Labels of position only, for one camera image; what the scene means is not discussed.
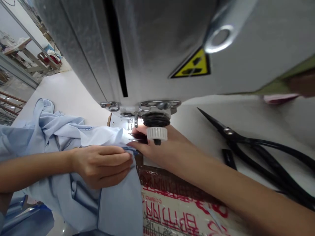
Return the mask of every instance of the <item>clothing pile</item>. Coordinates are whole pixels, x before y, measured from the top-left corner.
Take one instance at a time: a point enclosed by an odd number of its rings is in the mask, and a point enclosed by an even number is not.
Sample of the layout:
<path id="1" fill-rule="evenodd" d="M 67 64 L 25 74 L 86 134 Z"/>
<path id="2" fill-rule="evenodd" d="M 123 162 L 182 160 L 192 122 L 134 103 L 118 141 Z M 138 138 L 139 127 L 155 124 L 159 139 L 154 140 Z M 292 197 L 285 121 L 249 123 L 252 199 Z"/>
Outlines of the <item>clothing pile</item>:
<path id="1" fill-rule="evenodd" d="M 125 147 L 125 133 L 122 128 L 86 126 L 83 118 L 54 113 L 51 101 L 39 99 L 24 127 L 0 126 L 0 161 L 89 145 Z M 141 185 L 133 160 L 129 174 L 116 186 L 92 190 L 80 175 L 68 173 L 42 179 L 21 193 L 42 201 L 79 232 L 142 235 Z"/>

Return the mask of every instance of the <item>human hand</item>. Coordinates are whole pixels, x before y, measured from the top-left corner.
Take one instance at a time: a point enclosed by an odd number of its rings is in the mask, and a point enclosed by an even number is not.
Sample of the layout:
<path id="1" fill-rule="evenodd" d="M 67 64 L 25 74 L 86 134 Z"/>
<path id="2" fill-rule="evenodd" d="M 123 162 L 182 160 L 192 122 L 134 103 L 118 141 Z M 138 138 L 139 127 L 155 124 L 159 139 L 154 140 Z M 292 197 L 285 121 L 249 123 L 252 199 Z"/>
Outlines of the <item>human hand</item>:
<path id="1" fill-rule="evenodd" d="M 131 154 L 121 147 L 92 145 L 72 149 L 73 172 L 93 189 L 119 184 L 130 171 Z"/>
<path id="2" fill-rule="evenodd" d="M 169 125 L 165 128 L 167 129 L 168 140 L 162 142 L 160 146 L 149 140 L 148 145 L 139 142 L 130 142 L 127 145 L 138 149 L 144 156 L 160 167 L 176 175 L 181 175 L 182 170 L 191 167 L 192 162 L 199 157 L 205 157 L 205 154 L 173 126 Z M 146 129 L 146 126 L 141 125 L 134 128 L 132 132 L 147 134 Z"/>

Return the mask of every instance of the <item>white plastic knob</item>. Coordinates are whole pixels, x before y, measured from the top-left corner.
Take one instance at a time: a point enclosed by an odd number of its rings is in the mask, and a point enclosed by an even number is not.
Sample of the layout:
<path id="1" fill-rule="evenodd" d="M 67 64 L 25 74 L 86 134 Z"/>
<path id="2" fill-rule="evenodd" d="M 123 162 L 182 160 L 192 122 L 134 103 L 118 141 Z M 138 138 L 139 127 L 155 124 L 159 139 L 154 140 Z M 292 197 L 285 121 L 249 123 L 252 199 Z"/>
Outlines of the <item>white plastic knob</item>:
<path id="1" fill-rule="evenodd" d="M 149 127 L 147 128 L 147 139 L 154 140 L 160 139 L 161 142 L 167 141 L 167 129 L 162 127 Z"/>

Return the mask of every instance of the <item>black slot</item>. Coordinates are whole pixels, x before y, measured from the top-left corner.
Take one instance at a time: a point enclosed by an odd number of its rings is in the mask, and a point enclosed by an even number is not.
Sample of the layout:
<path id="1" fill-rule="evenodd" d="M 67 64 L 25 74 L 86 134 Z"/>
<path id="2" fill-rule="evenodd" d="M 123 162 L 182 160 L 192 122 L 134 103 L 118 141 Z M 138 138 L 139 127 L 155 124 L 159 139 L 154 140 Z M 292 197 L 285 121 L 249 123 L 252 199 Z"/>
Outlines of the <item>black slot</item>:
<path id="1" fill-rule="evenodd" d="M 124 58 L 122 56 L 122 48 L 119 34 L 119 26 L 116 10 L 114 8 L 113 0 L 104 0 L 105 13 L 107 17 L 110 37 L 115 55 L 115 61 L 122 90 L 122 95 L 128 97 L 126 74 L 124 67 Z"/>

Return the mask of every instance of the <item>yellow warning label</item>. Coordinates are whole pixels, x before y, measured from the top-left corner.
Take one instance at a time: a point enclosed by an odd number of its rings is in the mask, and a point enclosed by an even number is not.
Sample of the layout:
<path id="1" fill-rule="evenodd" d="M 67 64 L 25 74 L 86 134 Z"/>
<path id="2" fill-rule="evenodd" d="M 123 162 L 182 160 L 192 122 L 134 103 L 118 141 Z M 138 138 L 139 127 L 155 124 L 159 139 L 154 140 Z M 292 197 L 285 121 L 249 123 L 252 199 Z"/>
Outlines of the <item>yellow warning label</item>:
<path id="1" fill-rule="evenodd" d="M 186 62 L 179 67 L 171 78 L 201 76 L 210 74 L 209 55 L 199 48 Z"/>

